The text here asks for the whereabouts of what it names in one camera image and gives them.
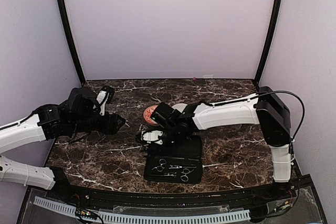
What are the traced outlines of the black zippered tool case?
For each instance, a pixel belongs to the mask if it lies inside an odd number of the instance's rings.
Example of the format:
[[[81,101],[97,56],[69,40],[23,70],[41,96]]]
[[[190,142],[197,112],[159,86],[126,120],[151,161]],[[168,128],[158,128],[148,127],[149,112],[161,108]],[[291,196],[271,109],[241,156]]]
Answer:
[[[177,184],[199,184],[202,181],[203,164],[202,164],[203,143],[200,136],[191,136],[187,141],[174,144],[170,147],[152,147],[146,158],[144,169],[144,179],[153,182],[177,183]],[[158,172],[152,170],[158,166],[160,159],[165,159],[167,164],[165,170]],[[169,165],[180,165],[180,169],[168,169]],[[192,169],[189,174],[189,181],[180,180],[180,172],[184,169]],[[163,176],[164,173],[177,172],[176,177]]]

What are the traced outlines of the silver thinning scissors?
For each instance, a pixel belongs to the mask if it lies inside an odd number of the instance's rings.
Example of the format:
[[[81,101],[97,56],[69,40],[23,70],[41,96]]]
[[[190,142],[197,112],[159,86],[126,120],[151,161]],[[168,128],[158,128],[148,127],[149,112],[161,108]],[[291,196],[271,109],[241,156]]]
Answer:
[[[192,169],[184,168],[180,172],[180,180],[182,182],[188,182],[189,181],[189,174],[192,172]],[[163,176],[168,176],[168,177],[176,177],[177,172],[169,172],[169,173],[164,173]]]

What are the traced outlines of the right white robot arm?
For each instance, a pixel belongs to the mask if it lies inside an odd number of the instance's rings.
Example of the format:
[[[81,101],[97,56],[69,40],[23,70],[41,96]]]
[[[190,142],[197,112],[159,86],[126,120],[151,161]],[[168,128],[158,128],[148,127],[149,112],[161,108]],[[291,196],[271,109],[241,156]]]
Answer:
[[[243,98],[188,104],[183,111],[162,102],[151,119],[167,129],[170,138],[175,140],[215,127],[258,125],[270,147],[274,169],[275,183],[268,187],[268,195],[278,200],[287,193],[287,182],[291,179],[290,111],[270,87],[263,87],[260,93]]]

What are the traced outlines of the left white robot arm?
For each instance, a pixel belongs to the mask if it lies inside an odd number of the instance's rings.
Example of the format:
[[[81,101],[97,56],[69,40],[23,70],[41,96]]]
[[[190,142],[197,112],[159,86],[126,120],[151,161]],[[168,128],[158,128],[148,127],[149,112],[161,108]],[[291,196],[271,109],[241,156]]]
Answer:
[[[42,165],[46,148],[61,136],[100,132],[114,135],[125,124],[120,115],[89,110],[68,112],[56,105],[46,105],[31,115],[1,127],[1,181],[53,189],[63,201],[74,197],[74,189],[60,168]]]

